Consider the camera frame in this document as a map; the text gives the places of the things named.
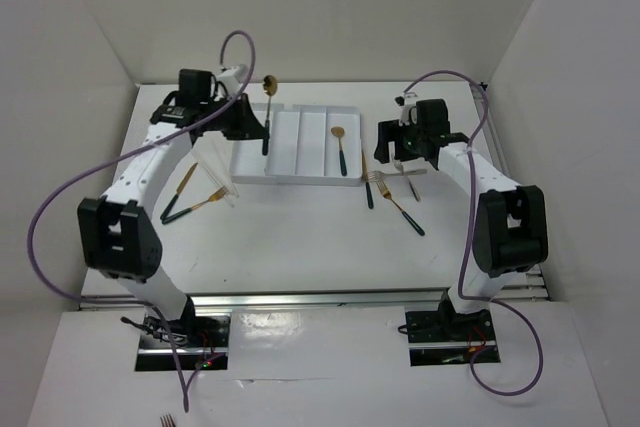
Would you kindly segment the silver fork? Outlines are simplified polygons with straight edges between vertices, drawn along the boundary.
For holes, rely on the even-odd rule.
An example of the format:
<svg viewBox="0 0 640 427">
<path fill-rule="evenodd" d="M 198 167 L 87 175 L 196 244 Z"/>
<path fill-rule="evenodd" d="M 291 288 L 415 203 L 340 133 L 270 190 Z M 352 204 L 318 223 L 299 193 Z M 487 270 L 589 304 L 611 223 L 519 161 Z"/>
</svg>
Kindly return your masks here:
<svg viewBox="0 0 640 427">
<path fill-rule="evenodd" d="M 417 202 L 420 202 L 420 201 L 421 201 L 421 196 L 420 196 L 420 194 L 418 193 L 417 189 L 415 188 L 414 184 L 412 183 L 411 178 L 410 178 L 410 176 L 408 175 L 407 171 L 405 170 L 405 168 L 404 168 L 404 166 L 403 166 L 402 162 L 401 162 L 401 161 L 399 161 L 399 160 L 397 160 L 397 159 L 394 159 L 394 160 L 393 160 L 393 165 L 394 165 L 394 167 L 396 168 L 396 170 L 397 170 L 397 171 L 402 175 L 402 177 L 403 177 L 403 178 L 406 180 L 406 182 L 408 183 L 408 186 L 409 186 L 409 188 L 410 188 L 410 190 L 411 190 L 411 193 L 412 193 L 412 195 L 413 195 L 414 199 L 415 199 Z"/>
<path fill-rule="evenodd" d="M 380 182 L 392 177 L 420 176 L 428 173 L 427 169 L 414 169 L 403 172 L 382 172 L 379 170 L 370 171 L 362 176 L 364 182 Z"/>
</svg>

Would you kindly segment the gold spoon green handle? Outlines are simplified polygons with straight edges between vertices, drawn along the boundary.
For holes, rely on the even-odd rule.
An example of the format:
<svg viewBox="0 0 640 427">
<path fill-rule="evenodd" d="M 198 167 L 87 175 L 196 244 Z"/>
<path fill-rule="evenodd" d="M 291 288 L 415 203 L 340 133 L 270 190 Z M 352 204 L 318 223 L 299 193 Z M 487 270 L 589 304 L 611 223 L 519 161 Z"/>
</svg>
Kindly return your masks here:
<svg viewBox="0 0 640 427">
<path fill-rule="evenodd" d="M 344 128 L 341 126 L 333 126 L 330 129 L 330 132 L 338 140 L 340 172 L 343 177 L 346 177 L 348 174 L 348 171 L 347 171 L 347 164 L 346 164 L 346 159 L 345 159 L 344 149 L 342 144 L 342 139 L 345 135 Z"/>
<path fill-rule="evenodd" d="M 272 105 L 273 97 L 275 96 L 278 90 L 278 80 L 273 75 L 266 75 L 263 78 L 262 86 L 263 86 L 263 91 L 267 96 L 266 116 L 265 116 L 265 124 L 264 124 L 266 134 L 262 143 L 262 155 L 267 156 L 269 152 L 269 141 L 270 141 L 271 105 Z"/>
</svg>

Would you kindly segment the gold fork green handle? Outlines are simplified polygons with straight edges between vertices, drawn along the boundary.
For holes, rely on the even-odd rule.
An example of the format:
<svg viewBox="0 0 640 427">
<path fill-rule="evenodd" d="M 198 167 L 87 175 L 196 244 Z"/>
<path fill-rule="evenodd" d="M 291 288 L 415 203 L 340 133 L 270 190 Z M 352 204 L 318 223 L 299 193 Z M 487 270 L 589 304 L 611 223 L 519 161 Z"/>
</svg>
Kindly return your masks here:
<svg viewBox="0 0 640 427">
<path fill-rule="evenodd" d="M 377 181 L 376 185 L 382 197 L 388 201 L 390 201 L 401 213 L 403 218 L 409 223 L 409 225 L 413 228 L 413 230 L 419 235 L 424 237 L 426 235 L 424 229 L 413 219 L 411 215 L 409 215 L 393 198 L 390 189 L 383 181 Z"/>
<path fill-rule="evenodd" d="M 173 214 L 169 214 L 168 216 L 164 217 L 161 220 L 161 223 L 163 225 L 172 223 L 190 213 L 192 213 L 193 211 L 203 207 L 206 204 L 209 203 L 213 203 L 213 202 L 217 202 L 221 199 L 223 199 L 228 193 L 228 189 L 226 187 L 221 187 L 220 189 L 218 189 L 216 192 L 214 192 L 213 194 L 211 194 L 207 199 L 205 199 L 204 201 L 201 201 L 199 203 L 196 203 L 190 207 L 187 207 L 179 212 L 173 213 Z"/>
</svg>

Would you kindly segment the gold knife green handle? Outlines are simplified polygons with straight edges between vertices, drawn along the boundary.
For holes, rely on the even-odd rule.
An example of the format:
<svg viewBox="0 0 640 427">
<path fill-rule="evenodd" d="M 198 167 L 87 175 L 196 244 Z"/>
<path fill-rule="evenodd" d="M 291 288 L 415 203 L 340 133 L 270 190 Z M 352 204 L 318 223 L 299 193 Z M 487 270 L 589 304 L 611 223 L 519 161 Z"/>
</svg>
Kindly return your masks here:
<svg viewBox="0 0 640 427">
<path fill-rule="evenodd" d="M 371 186 L 368 178 L 368 169 L 366 165 L 366 154 L 365 154 L 364 148 L 361 148 L 361 166 L 362 166 L 362 178 L 363 178 L 363 183 L 364 183 L 365 192 L 366 192 L 367 206 L 370 210 L 373 210 L 374 200 L 373 200 L 373 194 L 371 191 Z"/>
<path fill-rule="evenodd" d="M 175 191 L 173 197 L 171 198 L 171 200 L 169 201 L 169 203 L 167 204 L 167 206 L 164 208 L 164 210 L 162 211 L 162 213 L 159 216 L 161 221 L 163 221 L 166 217 L 168 217 L 171 214 L 175 204 L 177 203 L 178 199 L 180 198 L 183 190 L 185 189 L 187 183 L 191 179 L 191 177 L 192 177 L 193 173 L 195 172 L 195 170 L 197 169 L 198 165 L 199 165 L 198 162 L 194 163 L 188 169 L 188 171 L 186 172 L 186 174 L 182 178 L 181 182 L 179 183 L 178 187 L 176 188 L 176 191 Z"/>
</svg>

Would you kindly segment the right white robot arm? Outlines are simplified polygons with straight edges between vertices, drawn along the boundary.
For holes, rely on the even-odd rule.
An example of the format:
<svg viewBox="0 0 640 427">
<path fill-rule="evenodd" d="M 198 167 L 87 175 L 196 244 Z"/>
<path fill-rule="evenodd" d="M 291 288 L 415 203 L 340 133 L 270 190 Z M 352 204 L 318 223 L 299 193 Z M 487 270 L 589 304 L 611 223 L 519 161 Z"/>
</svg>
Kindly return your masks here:
<svg viewBox="0 0 640 427">
<path fill-rule="evenodd" d="M 544 194 L 502 174 L 469 137 L 453 132 L 444 100 L 420 100 L 409 93 L 396 102 L 402 112 L 396 120 L 379 123 L 375 159 L 386 164 L 422 158 L 450 177 L 471 202 L 459 279 L 441 297 L 435 327 L 449 340 L 465 340 L 484 325 L 489 301 L 547 258 Z"/>
</svg>

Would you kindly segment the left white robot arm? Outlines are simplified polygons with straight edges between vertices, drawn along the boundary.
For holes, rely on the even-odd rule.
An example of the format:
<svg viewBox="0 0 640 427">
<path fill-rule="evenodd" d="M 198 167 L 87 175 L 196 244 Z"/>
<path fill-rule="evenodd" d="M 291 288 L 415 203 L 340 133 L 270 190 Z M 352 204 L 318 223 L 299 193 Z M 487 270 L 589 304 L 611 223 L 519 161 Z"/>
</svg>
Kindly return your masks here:
<svg viewBox="0 0 640 427">
<path fill-rule="evenodd" d="M 163 247 L 152 214 L 173 171 L 205 133 L 234 141 L 267 137 L 241 90 L 250 77 L 245 65 L 219 75 L 181 70 L 177 90 L 150 117 L 144 152 L 99 198 L 85 198 L 77 209 L 86 265 L 144 302 L 150 316 L 165 318 L 161 332 L 176 346 L 193 341 L 198 323 L 192 299 L 161 266 Z"/>
</svg>

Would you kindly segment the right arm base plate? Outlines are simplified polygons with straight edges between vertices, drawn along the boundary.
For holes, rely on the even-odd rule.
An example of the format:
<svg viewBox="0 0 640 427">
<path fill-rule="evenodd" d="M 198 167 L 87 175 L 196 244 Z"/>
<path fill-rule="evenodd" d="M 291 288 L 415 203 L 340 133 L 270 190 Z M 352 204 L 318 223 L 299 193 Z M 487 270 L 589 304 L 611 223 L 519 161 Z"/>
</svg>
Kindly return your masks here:
<svg viewBox="0 0 640 427">
<path fill-rule="evenodd" d="M 487 310 L 473 314 L 461 325 L 445 328 L 436 311 L 409 311 L 397 328 L 408 342 L 412 367 L 499 363 L 500 354 L 493 321 Z"/>
</svg>

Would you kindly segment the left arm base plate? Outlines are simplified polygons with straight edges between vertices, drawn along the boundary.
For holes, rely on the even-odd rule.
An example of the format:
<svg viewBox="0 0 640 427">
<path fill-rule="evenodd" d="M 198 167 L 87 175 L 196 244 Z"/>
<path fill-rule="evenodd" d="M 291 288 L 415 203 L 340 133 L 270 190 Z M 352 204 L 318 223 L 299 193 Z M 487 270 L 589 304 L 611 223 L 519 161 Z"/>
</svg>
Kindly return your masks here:
<svg viewBox="0 0 640 427">
<path fill-rule="evenodd" d="M 146 316 L 142 322 L 133 322 L 122 317 L 121 321 L 140 331 L 135 363 L 137 372 L 175 370 L 169 338 L 158 319 Z M 197 368 L 209 371 L 226 370 L 230 331 L 231 317 L 214 315 L 199 317 L 192 334 L 183 331 L 174 333 L 181 368 L 187 371 Z"/>
</svg>

